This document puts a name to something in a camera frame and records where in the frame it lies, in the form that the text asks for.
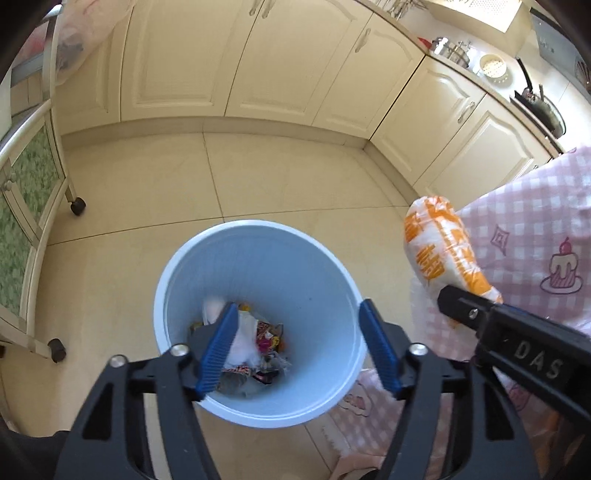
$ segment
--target caster wheel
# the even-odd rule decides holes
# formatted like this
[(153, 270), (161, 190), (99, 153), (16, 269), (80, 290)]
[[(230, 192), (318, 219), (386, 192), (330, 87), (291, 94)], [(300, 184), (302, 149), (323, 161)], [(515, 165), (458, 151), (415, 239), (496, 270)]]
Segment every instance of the caster wheel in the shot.
[(84, 212), (85, 208), (86, 208), (86, 202), (84, 200), (82, 200), (80, 197), (76, 197), (76, 200), (74, 200), (70, 204), (70, 209), (72, 210), (72, 213), (74, 213), (74, 215), (76, 215), (76, 216), (82, 215), (82, 212)]
[(66, 347), (59, 338), (49, 340), (47, 345), (51, 349), (51, 359), (55, 363), (61, 362), (66, 357)]

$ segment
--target red object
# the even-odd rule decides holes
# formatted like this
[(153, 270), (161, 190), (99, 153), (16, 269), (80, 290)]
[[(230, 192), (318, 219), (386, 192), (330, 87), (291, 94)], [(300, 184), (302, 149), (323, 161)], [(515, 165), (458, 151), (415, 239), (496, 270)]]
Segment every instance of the red object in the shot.
[(569, 242), (569, 237), (566, 238), (564, 242), (560, 244), (560, 253), (561, 254), (569, 254), (573, 251), (573, 247)]
[(432, 42), (428, 41), (426, 38), (418, 38), (423, 45), (425, 45), (427, 48), (431, 48), (431, 45), (433, 44)]

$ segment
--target cabinet handle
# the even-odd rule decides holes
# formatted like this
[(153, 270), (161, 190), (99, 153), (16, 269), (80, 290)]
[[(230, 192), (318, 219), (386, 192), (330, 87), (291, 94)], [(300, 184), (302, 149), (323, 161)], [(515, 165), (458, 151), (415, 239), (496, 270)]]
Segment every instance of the cabinet handle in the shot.
[(271, 8), (273, 8), (273, 5), (275, 5), (275, 0), (269, 0), (265, 11), (262, 13), (263, 18), (267, 18), (269, 16), (269, 12), (271, 11)]
[(357, 47), (355, 47), (355, 53), (359, 53), (359, 50), (363, 48), (363, 46), (369, 40), (369, 34), (371, 33), (371, 28), (367, 28), (363, 34), (363, 36), (359, 39), (359, 43), (357, 43)]
[(261, 3), (261, 0), (254, 0), (254, 2), (252, 3), (252, 8), (248, 12), (248, 14), (250, 16), (253, 16), (256, 13), (256, 9), (258, 8), (258, 6), (259, 6), (260, 3)]
[(462, 110), (462, 114), (460, 115), (460, 118), (457, 119), (457, 123), (461, 124), (464, 121), (464, 116), (470, 111), (472, 110), (474, 107), (476, 106), (476, 104), (474, 102), (470, 102), (468, 103), (467, 107), (464, 108), (464, 110)]

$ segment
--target blue trash can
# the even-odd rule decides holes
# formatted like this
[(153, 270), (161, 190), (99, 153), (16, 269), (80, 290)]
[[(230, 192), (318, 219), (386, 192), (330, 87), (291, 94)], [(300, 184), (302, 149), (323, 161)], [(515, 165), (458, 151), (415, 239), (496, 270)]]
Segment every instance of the blue trash can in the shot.
[(279, 223), (239, 220), (185, 243), (168, 262), (154, 302), (161, 353), (187, 340), (203, 300), (246, 302), (284, 325), (292, 366), (252, 397), (213, 392), (200, 403), (249, 427), (288, 427), (311, 420), (346, 394), (366, 354), (358, 325), (361, 294), (340, 261), (312, 237)]

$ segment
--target beige tile floor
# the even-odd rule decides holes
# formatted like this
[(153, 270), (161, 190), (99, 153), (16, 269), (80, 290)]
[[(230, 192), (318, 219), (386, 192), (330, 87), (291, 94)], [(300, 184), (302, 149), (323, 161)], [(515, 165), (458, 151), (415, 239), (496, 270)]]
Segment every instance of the beige tile floor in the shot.
[[(220, 222), (260, 218), (309, 233), (345, 264), (387, 321), (411, 327), (411, 270), (401, 246), (407, 207), (361, 150), (263, 135), (181, 134), (118, 140), (67, 157), (88, 207), (75, 218), (64, 202), (56, 218), (37, 336), (59, 337), (68, 357), (55, 365), (11, 348), (0, 362), (12, 414), (28, 434), (68, 429), (111, 355), (158, 353), (151, 309), (160, 273), (182, 243)], [(224, 479), (258, 479), (262, 468), (269, 479), (329, 476), (305, 426), (252, 430), (204, 411), (199, 417)], [(161, 446), (155, 449), (165, 478)]]

